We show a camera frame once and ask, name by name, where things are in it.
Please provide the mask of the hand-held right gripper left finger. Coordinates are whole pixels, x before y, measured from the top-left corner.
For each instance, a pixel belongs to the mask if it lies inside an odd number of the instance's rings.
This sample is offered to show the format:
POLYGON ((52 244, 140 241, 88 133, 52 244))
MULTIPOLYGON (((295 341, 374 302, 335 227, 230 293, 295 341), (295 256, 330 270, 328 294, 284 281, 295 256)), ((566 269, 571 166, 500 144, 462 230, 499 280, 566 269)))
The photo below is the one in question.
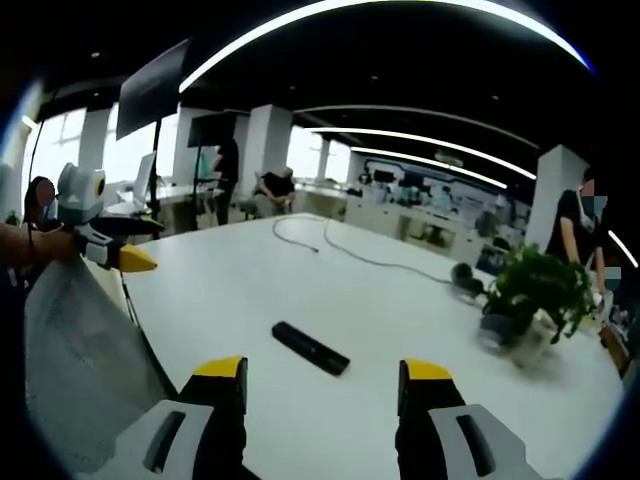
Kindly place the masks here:
POLYGON ((99 479, 240 479, 247 442, 248 359, 198 367, 175 400, 162 400, 116 439, 99 479))

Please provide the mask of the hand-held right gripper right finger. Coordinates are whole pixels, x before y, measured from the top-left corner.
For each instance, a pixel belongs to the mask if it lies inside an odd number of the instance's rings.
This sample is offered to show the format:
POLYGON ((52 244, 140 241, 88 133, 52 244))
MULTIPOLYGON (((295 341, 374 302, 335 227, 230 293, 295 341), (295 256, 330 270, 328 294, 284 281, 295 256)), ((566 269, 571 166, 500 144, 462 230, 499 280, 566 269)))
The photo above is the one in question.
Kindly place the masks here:
POLYGON ((468 404, 445 368, 399 362, 395 449, 402 479, 539 479, 524 442, 489 410, 468 404))

